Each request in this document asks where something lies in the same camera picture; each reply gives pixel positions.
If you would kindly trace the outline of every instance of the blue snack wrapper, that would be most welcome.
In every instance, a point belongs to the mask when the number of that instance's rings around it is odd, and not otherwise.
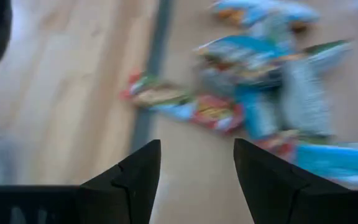
[[[295,38],[288,19],[280,11],[270,12],[256,22],[249,29],[249,35],[276,46],[286,55],[295,53]]]
[[[246,114],[245,126],[251,139],[263,139],[279,131],[279,113],[271,92],[237,86],[236,101]]]
[[[315,22],[318,13],[305,4],[274,0],[220,0],[213,4],[214,13],[231,10],[241,11],[241,17],[235,22],[250,27],[271,11],[282,12],[288,21]]]
[[[296,164],[309,172],[358,189],[358,149],[300,144]]]
[[[231,35],[196,49],[203,63],[203,83],[214,93],[233,97],[236,85],[268,89],[281,85],[281,51],[267,41],[245,35]]]

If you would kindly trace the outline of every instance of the red snack wrapper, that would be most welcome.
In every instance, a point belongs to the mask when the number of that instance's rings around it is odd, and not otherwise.
[[[297,131],[282,131],[267,139],[256,141],[255,144],[273,155],[294,163],[296,159]]]

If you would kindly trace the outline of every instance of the pile of snack packages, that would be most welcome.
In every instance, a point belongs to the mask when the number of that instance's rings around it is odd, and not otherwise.
[[[319,19],[314,9],[298,2],[220,0],[212,9],[221,21],[239,26],[242,34],[195,49],[208,93],[144,72],[131,77],[123,97],[220,133],[243,128],[262,149],[358,188],[358,145],[332,143],[335,133],[321,81],[340,66],[351,43],[338,40],[297,49],[297,33]]]

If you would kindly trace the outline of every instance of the colorful packaging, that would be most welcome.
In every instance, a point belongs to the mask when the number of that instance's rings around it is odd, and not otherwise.
[[[263,19],[256,22],[249,29],[249,35],[269,42],[285,54],[295,52],[295,38],[287,18],[280,11],[270,12]]]
[[[233,92],[234,85],[270,88],[281,84],[282,56],[273,45],[244,35],[231,35],[196,49],[202,58],[201,77],[218,92]]]
[[[241,107],[232,100],[206,94],[196,95],[150,75],[132,77],[122,95],[138,106],[224,133],[239,127],[244,119]]]
[[[280,131],[266,139],[256,141],[255,144],[287,162],[294,163],[297,135],[298,132],[294,130]]]
[[[344,57],[351,50],[348,40],[337,40],[325,44],[319,44],[304,49],[310,66],[316,72],[323,73],[341,63]]]
[[[318,20],[316,11],[297,2],[274,0],[220,0],[213,4],[214,13],[232,24],[250,27],[271,11],[283,12],[294,29],[302,29]]]
[[[358,189],[358,148],[299,144],[295,164],[302,169]]]
[[[285,124],[312,136],[331,136],[323,84],[307,58],[283,64],[281,110]]]
[[[280,131],[280,113],[271,91],[238,86],[236,100],[247,115],[245,126],[251,139],[265,139]]]

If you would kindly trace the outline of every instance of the snack wrapper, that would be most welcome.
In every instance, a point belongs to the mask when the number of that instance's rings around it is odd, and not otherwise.
[[[213,4],[214,13],[221,19],[250,27],[271,11],[282,12],[289,22],[312,23],[318,13],[305,4],[274,0],[220,0]]]
[[[255,144],[273,155],[289,162],[296,162],[296,145],[298,132],[295,130],[280,131]]]
[[[231,35],[196,49],[200,74],[216,92],[232,94],[236,84],[271,88],[281,84],[282,53],[273,45],[244,35]]]
[[[332,135],[323,84],[307,58],[283,64],[281,109],[285,124],[312,136]]]
[[[295,38],[288,24],[288,19],[280,11],[270,12],[266,17],[256,22],[249,29],[249,35],[269,42],[285,54],[295,52]]]
[[[195,94],[151,75],[135,75],[122,96],[135,105],[159,111],[180,121],[189,121],[230,133],[244,119],[240,105],[213,95]]]
[[[311,67],[318,73],[328,71],[340,64],[351,50],[348,40],[337,40],[304,49]]]
[[[272,92],[239,86],[236,98],[247,115],[245,126],[251,139],[265,139],[280,131],[278,106]]]
[[[358,148],[299,144],[296,165],[349,189],[358,189]]]

